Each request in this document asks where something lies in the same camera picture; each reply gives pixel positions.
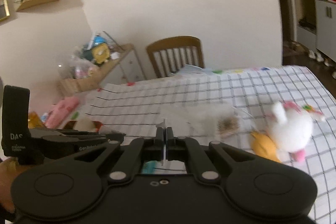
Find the chair backrest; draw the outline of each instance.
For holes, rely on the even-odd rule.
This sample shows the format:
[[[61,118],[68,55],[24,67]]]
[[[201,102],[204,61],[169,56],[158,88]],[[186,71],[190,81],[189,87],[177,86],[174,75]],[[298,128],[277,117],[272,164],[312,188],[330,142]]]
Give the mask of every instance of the chair backrest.
[[[176,72],[185,64],[204,68],[201,41],[197,37],[169,37],[147,46],[157,77]]]

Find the white bunny plush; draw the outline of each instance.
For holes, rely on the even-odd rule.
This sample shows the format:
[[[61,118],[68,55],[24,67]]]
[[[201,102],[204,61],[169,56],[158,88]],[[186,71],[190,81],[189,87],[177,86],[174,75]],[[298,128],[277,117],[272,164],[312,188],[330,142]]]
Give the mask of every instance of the white bunny plush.
[[[268,135],[276,146],[292,154],[296,161],[305,159],[305,146],[313,133],[313,119],[325,121],[325,117],[311,106],[299,107],[294,102],[276,102],[273,116],[268,123]]]

